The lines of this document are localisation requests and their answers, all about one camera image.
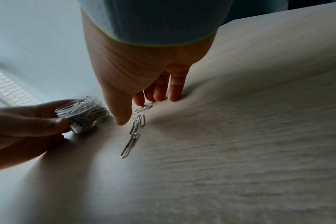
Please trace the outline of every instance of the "light blue sleeve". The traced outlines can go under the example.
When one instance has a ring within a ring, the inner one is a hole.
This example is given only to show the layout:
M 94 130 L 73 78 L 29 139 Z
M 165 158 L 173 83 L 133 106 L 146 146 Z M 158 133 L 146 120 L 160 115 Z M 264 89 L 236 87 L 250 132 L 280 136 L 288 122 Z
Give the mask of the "light blue sleeve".
M 133 45 L 191 43 L 222 25 L 233 0 L 79 0 L 111 38 Z

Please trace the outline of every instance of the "clear plastic container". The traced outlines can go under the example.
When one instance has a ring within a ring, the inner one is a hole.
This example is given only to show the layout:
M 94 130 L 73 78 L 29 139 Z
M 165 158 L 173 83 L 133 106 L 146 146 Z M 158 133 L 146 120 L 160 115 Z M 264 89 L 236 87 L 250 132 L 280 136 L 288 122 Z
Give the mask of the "clear plastic container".
M 68 119 L 70 129 L 75 133 L 83 133 L 96 124 L 103 122 L 109 111 L 98 97 L 92 95 L 70 102 L 55 110 L 58 117 Z

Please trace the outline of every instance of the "chain of paper clips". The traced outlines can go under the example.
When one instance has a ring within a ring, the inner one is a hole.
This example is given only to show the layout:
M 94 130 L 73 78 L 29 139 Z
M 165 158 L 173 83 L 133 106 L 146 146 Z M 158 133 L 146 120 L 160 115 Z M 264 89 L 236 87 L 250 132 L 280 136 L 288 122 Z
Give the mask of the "chain of paper clips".
M 130 130 L 130 140 L 126 144 L 124 151 L 121 153 L 120 157 L 123 159 L 128 156 L 131 149 L 135 146 L 136 142 L 140 138 L 140 134 L 137 133 L 138 127 L 143 127 L 146 125 L 146 118 L 144 114 L 139 114 L 145 110 L 148 110 L 152 107 L 152 105 L 146 105 L 139 109 L 135 110 L 135 113 L 132 114 L 131 118 L 135 119 L 132 124 L 132 128 Z

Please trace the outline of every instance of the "white wall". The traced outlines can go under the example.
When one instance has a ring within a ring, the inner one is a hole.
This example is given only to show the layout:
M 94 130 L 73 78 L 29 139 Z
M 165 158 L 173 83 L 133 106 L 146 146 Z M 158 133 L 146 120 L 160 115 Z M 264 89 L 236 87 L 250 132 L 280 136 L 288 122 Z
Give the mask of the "white wall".
M 0 0 L 0 70 L 40 102 L 98 87 L 76 0 Z

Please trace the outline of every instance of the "wood grain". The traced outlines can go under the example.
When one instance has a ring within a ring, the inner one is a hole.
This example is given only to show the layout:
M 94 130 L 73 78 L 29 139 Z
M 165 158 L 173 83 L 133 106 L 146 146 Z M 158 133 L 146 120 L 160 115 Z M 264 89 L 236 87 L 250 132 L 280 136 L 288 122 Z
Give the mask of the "wood grain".
M 336 224 L 336 3 L 222 26 L 145 115 L 1 171 L 0 223 Z

